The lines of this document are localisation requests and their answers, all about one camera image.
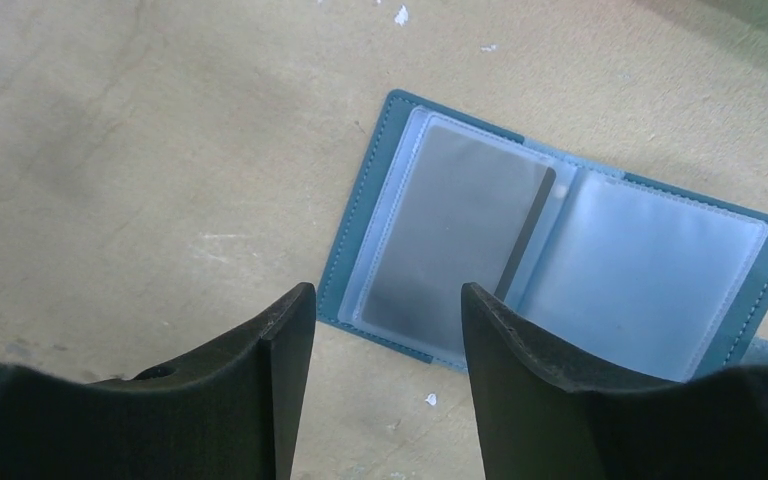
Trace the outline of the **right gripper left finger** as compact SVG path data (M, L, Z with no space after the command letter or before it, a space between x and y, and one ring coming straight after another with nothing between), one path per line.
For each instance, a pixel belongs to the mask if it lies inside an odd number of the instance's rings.
M316 322L300 283L130 379L0 363L0 479L287 479Z

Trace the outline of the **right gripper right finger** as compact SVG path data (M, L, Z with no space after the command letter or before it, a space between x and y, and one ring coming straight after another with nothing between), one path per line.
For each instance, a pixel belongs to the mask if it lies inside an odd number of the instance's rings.
M594 356L475 283L462 330L489 479L768 479L768 364L671 382Z

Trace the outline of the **blue card holder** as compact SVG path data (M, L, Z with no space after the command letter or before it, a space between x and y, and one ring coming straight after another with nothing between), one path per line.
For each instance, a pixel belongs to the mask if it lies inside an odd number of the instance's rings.
M768 364L768 214L549 147L403 90L383 104L318 317L465 370L461 288L616 365Z

